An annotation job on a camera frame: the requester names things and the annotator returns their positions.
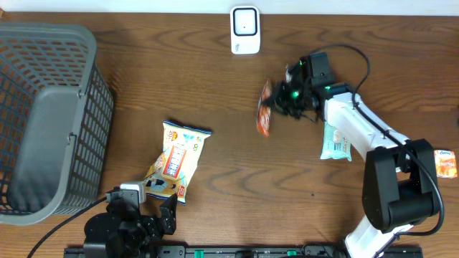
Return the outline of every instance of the green light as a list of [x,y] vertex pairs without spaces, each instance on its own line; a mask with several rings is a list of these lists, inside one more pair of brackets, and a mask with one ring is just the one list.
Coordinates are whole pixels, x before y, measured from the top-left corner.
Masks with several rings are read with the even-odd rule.
[[292,92],[292,98],[297,98],[299,95],[299,91]]
[[194,251],[194,258],[204,258],[204,251],[202,250]]

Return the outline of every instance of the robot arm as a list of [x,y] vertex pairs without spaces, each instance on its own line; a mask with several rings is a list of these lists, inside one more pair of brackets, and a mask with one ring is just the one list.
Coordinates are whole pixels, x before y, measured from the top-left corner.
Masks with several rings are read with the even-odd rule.
[[[328,124],[340,130],[345,137],[357,149],[361,157],[365,160],[369,151],[378,147],[394,148],[395,143],[384,137],[384,135],[363,118],[356,109],[353,108],[351,101],[352,93],[346,92],[333,96],[325,101],[324,116]],[[395,132],[386,123],[379,119],[356,95],[359,107],[370,116],[375,122],[388,130],[391,135],[402,143],[408,139],[405,135]],[[395,234],[401,231],[408,231],[413,227],[411,224],[397,226],[390,232],[383,234],[374,228],[365,216],[357,228],[350,233],[346,239],[346,250],[351,257],[378,257],[395,239]]]
[[157,257],[150,242],[160,241],[165,234],[174,234],[177,195],[162,203],[159,218],[141,215],[139,206],[145,200],[142,182],[123,183],[107,193],[107,212],[95,215],[86,223],[83,248],[68,249],[64,257]]
[[[414,186],[423,180],[419,169],[414,171],[410,165],[407,166],[410,161],[407,160],[406,154],[354,109],[351,96],[351,92],[334,95],[325,100],[323,106],[324,119],[340,130],[366,160],[362,198],[366,216],[344,242],[347,254],[352,258],[379,257],[397,238],[397,233],[410,230],[414,224],[419,224],[425,218],[436,214],[438,209],[428,185],[424,184],[423,189],[423,186],[420,189]],[[356,94],[355,97],[365,114],[388,130],[399,142],[408,143],[411,149],[417,151],[418,156],[424,156],[423,161],[430,165],[431,171],[435,171],[433,149],[427,141],[421,140],[423,144],[418,144],[420,142],[416,141],[413,145],[408,137],[397,133],[379,119],[361,101],[359,95]],[[410,181],[397,182],[395,173],[400,171],[412,172]],[[422,204],[415,203],[419,200],[423,200]]]
[[[378,257],[400,232],[439,212],[434,194],[435,159],[426,140],[411,141],[394,131],[355,94],[360,111],[381,127],[375,128],[354,108],[354,89],[347,83],[335,83],[324,52],[300,58],[288,68],[285,78],[263,104],[296,119],[303,111],[315,110],[318,117],[340,130],[366,161],[362,193],[366,216],[345,240],[347,256]],[[403,146],[386,138],[387,133]],[[407,151],[423,162],[433,183],[420,173]],[[409,173],[410,179],[399,182],[396,172]]]

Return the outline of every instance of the orange box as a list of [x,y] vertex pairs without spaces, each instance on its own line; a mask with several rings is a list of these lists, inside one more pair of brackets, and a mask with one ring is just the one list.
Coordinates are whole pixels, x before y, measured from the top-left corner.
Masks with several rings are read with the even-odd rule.
[[458,167],[454,152],[451,150],[435,150],[435,168],[437,177],[441,178],[457,178]]

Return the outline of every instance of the green connector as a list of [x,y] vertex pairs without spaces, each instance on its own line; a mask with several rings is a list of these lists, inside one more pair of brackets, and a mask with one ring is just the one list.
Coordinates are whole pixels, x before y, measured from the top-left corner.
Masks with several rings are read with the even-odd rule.
[[194,258],[204,258],[204,251],[194,251]]

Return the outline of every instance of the white wall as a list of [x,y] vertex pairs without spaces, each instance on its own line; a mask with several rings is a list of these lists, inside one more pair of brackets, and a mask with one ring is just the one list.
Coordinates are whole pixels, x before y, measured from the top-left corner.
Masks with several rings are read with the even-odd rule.
[[262,14],[459,15],[459,0],[0,0],[5,11],[227,14],[241,4]]

